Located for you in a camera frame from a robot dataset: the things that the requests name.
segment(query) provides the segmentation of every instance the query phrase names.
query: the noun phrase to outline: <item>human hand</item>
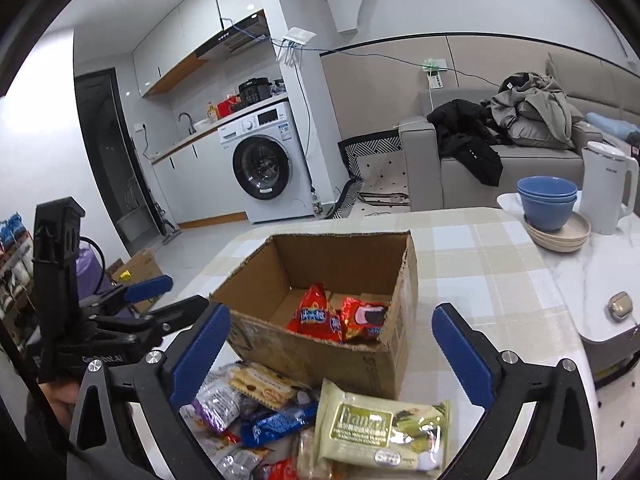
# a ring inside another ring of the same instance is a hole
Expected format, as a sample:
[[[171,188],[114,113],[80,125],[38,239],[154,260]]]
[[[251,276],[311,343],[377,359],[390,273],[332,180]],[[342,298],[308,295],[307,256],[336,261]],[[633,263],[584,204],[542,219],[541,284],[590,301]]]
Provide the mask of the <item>human hand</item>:
[[[73,379],[57,379],[40,385],[60,426],[71,429],[72,408],[78,402],[80,384]]]

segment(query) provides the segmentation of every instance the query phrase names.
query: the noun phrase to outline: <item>metal bolt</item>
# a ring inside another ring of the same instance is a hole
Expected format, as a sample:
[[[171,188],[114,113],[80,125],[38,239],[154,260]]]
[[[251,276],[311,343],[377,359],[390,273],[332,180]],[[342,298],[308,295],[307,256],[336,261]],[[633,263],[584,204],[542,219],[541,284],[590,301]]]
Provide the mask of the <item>metal bolt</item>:
[[[159,350],[152,350],[147,355],[145,355],[145,361],[150,365],[154,365],[160,362],[160,359],[162,359],[162,352]]]
[[[90,372],[97,372],[100,368],[102,368],[102,361],[100,361],[100,359],[94,359],[89,363],[89,366],[87,368],[89,368]]]
[[[505,350],[500,354],[500,357],[502,357],[502,360],[505,363],[509,363],[510,365],[517,363],[520,359],[518,357],[518,354],[516,354],[516,352],[512,352],[511,350]]]
[[[562,368],[567,372],[573,372],[575,370],[575,363],[571,359],[562,359]]]

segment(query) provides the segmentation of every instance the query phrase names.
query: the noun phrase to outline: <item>washing machine drum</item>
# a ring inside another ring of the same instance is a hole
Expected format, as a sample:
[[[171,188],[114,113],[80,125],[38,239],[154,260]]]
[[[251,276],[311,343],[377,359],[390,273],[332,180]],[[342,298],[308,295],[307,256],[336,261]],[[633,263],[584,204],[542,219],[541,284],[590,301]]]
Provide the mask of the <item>washing machine drum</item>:
[[[289,183],[289,157],[267,137],[249,137],[236,146],[234,173],[238,184],[258,200],[272,200]]]

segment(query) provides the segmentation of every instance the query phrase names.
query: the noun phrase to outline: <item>blue gripper pad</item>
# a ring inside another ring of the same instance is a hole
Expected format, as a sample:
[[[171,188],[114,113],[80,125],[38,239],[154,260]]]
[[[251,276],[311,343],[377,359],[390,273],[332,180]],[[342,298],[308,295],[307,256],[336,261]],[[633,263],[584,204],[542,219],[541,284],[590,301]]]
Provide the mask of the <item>blue gripper pad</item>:
[[[174,410],[195,399],[230,330],[229,309],[219,304],[174,367],[174,389],[169,396],[169,403]]]
[[[172,288],[174,288],[174,280],[163,274],[157,278],[146,280],[146,282],[136,283],[127,287],[124,299],[129,303],[137,303],[160,296],[160,294],[169,292]]]
[[[454,320],[440,306],[431,317],[431,329],[443,354],[475,406],[488,410],[495,400],[494,378]]]

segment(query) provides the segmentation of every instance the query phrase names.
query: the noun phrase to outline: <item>cardboard box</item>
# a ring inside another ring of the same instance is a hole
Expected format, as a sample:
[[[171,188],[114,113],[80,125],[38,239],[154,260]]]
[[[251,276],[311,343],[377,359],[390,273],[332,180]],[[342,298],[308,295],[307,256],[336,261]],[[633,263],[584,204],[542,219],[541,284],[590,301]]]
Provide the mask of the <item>cardboard box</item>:
[[[111,278],[118,283],[140,283],[162,276],[162,274],[162,270],[156,264],[154,252],[150,249],[143,249],[116,270],[111,275]],[[133,306],[140,314],[144,314],[159,298],[160,296],[156,296],[150,300],[135,303]]]
[[[390,301],[380,342],[338,345],[285,329],[308,287]],[[213,294],[232,311],[229,344],[238,355],[292,379],[323,378],[360,394],[397,399],[418,297],[414,243],[407,233],[275,235]]]

